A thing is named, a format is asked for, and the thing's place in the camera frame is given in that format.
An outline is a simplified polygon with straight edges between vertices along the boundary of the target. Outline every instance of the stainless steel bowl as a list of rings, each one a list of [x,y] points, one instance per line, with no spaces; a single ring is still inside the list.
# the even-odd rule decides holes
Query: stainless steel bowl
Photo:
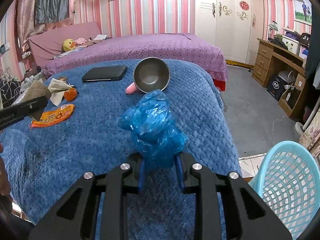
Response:
[[[145,58],[134,69],[133,80],[136,87],[144,93],[164,90],[170,81],[169,67],[157,57]]]

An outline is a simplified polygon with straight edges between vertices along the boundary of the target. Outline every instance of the gray cloth hanging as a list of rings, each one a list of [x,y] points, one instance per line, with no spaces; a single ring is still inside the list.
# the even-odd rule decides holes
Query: gray cloth hanging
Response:
[[[69,0],[36,0],[35,25],[60,22],[69,17]]]
[[[313,86],[316,89],[320,89],[320,62],[317,66],[317,70],[316,70],[316,75],[315,75],[315,79],[313,80]]]
[[[312,29],[310,37],[310,48],[306,63],[306,78],[311,78],[316,72],[320,62],[320,14],[312,7]]]

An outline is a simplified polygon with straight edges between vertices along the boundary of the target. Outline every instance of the stuffed toy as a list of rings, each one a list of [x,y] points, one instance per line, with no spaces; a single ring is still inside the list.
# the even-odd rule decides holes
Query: stuffed toy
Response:
[[[63,42],[63,50],[65,52],[74,50],[76,48],[76,43],[73,39],[67,39]]]

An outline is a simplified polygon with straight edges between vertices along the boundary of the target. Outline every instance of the orange snack package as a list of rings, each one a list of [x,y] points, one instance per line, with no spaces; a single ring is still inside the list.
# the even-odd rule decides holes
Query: orange snack package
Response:
[[[31,127],[48,127],[62,122],[71,116],[74,108],[75,105],[68,104],[60,106],[56,110],[43,112],[40,121],[32,120]]]

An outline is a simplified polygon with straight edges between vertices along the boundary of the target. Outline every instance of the gray floor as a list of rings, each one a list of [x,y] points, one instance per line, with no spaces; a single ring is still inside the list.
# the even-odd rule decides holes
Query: gray floor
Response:
[[[284,140],[297,141],[295,121],[289,119],[278,102],[261,87],[247,69],[228,66],[225,118],[239,157],[267,152]]]

